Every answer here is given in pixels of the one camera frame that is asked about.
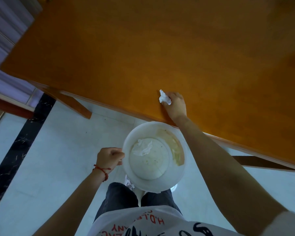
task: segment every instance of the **forearm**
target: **forearm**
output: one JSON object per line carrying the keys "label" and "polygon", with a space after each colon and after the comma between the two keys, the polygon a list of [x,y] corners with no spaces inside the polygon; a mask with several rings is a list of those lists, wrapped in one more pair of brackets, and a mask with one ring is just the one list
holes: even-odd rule
{"label": "forearm", "polygon": [[74,236],[104,179],[102,171],[94,170],[33,236]]}
{"label": "forearm", "polygon": [[239,233],[259,235],[286,210],[186,116],[179,117],[175,123],[190,147],[214,202]]}

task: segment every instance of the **curtain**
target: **curtain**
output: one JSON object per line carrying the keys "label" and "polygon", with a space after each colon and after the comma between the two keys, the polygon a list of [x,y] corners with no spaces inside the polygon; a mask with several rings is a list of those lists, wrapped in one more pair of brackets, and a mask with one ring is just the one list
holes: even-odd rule
{"label": "curtain", "polygon": [[[33,21],[20,0],[0,0],[0,64]],[[43,93],[27,81],[0,70],[0,94],[36,107]]]}

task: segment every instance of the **black marble border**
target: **black marble border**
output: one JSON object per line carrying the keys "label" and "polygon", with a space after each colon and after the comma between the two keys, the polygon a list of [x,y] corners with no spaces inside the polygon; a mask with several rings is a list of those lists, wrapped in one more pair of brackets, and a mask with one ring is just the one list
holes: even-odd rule
{"label": "black marble border", "polygon": [[0,201],[18,171],[28,150],[43,126],[47,116],[55,104],[55,99],[43,94],[35,108],[32,119],[28,119],[8,153],[0,164]]}

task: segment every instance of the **white plastic bucket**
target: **white plastic bucket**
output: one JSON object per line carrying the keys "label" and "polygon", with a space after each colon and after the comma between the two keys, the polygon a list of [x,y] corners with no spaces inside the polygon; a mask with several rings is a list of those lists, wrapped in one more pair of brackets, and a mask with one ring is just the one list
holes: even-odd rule
{"label": "white plastic bucket", "polygon": [[[138,140],[153,142],[147,155],[134,155]],[[123,168],[131,183],[141,190],[160,193],[176,185],[184,175],[187,144],[181,132],[168,124],[147,122],[127,136],[122,151]]]}

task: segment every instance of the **person's left arm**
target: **person's left arm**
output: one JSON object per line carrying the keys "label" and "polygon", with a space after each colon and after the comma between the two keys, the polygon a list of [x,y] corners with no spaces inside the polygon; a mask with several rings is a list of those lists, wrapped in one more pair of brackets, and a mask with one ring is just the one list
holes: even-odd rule
{"label": "person's left arm", "polygon": [[[117,165],[121,164],[120,160],[124,156],[121,148],[102,148],[97,155],[96,166],[103,169],[111,168],[111,170],[105,170],[109,174]],[[99,169],[94,169],[33,236],[74,236],[104,179],[105,174]]]}

